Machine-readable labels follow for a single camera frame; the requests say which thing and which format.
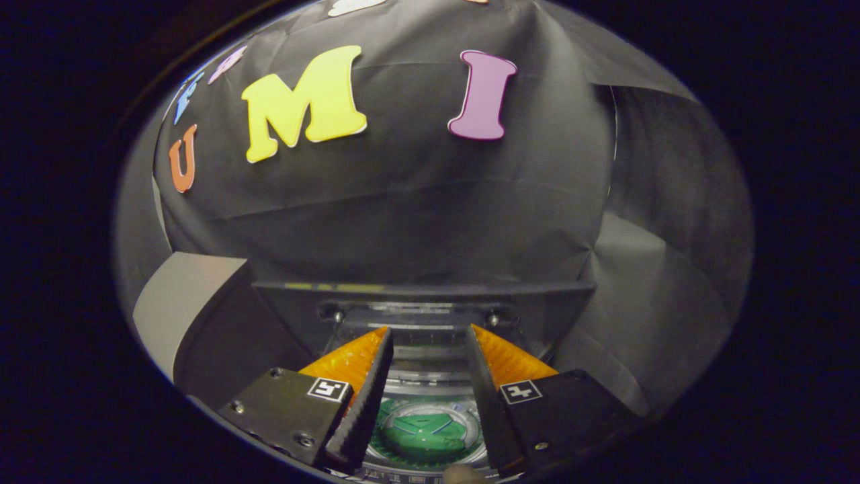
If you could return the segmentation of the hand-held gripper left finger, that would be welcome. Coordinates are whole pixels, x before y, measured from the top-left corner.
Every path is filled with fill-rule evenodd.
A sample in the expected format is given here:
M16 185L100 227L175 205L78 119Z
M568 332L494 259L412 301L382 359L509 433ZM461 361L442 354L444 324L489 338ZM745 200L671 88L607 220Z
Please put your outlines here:
M379 327L303 370L266 370L218 415L304 465L356 471L374 433L392 358L391 330Z

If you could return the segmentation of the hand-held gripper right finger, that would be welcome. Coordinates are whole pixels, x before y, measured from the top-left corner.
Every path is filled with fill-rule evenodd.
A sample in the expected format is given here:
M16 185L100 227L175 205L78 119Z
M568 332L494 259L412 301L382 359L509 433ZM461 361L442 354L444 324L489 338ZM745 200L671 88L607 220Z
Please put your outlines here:
M567 471L645 424L587 371L556 372L477 325L465 349L488 461L501 475Z

